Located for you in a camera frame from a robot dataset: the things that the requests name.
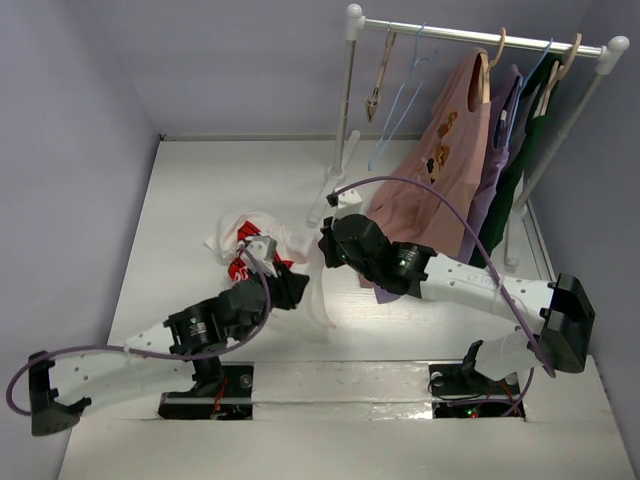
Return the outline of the light blue wire hanger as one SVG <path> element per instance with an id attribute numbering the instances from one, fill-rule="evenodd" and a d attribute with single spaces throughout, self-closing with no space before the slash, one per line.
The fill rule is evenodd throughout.
<path id="1" fill-rule="evenodd" d="M 370 157 L 368 163 L 369 171 L 373 171 L 375 169 L 389 142 L 397 133 L 399 127 L 402 125 L 405 117 L 412 108 L 415 99 L 424 86 L 426 72 L 428 70 L 427 65 L 431 56 L 429 54 L 424 56 L 419 55 L 419 42 L 427 26 L 427 22 L 423 23 L 415 33 L 414 48 L 409 69 L 403 82 L 397 89 L 388 116 L 383 125 L 381 136 L 378 139 Z"/>

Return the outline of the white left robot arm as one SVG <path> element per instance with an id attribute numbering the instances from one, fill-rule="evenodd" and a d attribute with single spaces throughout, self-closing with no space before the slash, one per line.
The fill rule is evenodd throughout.
<path id="1" fill-rule="evenodd" d="M 69 430 L 86 415 L 155 393 L 218 393 L 224 383 L 221 356 L 255 338 L 273 310 L 296 309 L 309 283 L 308 275 L 277 263 L 273 273 L 252 273 L 121 345 L 32 355 L 32 435 Z"/>

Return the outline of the white red printed t-shirt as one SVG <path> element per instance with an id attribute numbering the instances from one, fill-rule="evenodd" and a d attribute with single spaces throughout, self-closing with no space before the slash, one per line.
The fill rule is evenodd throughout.
<path id="1" fill-rule="evenodd" d="M 204 244 L 227 267 L 227 275 L 232 283 L 247 277 L 248 270 L 239 258 L 237 246 L 251 236 L 273 238 L 276 241 L 275 258 L 292 272 L 309 277 L 296 309 L 272 310 L 269 320 L 271 327 L 281 333 L 323 342 L 335 324 L 327 313 L 324 301 L 324 261 L 317 246 L 318 235 L 309 230 L 289 228 L 273 216 L 259 211 L 244 209 L 220 217 L 215 233 L 206 238 Z"/>

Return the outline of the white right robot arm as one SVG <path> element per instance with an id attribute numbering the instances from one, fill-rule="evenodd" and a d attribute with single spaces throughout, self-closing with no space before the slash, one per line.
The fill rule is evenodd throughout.
<path id="1" fill-rule="evenodd" d="M 470 391 L 538 366 L 567 374 L 585 369 L 595 311 L 574 276 L 494 279 L 430 247 L 392 242 L 361 214 L 326 218 L 319 248 L 327 267 L 348 266 L 388 294 L 459 304 L 514 322 L 508 335 L 469 347 L 460 379 Z"/>

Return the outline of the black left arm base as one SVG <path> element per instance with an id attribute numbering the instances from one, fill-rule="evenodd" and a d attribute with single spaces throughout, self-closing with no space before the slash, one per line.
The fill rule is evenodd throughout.
<path id="1" fill-rule="evenodd" d="M 195 362 L 194 386 L 161 395 L 158 416 L 164 420 L 240 421 L 253 419 L 254 363 Z"/>

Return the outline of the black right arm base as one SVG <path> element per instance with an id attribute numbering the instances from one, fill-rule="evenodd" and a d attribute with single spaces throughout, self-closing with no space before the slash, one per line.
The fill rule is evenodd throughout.
<path id="1" fill-rule="evenodd" d="M 491 380 L 475 370 L 481 345 L 474 342 L 459 362 L 429 365 L 427 391 L 435 419 L 526 418 L 518 380 Z"/>

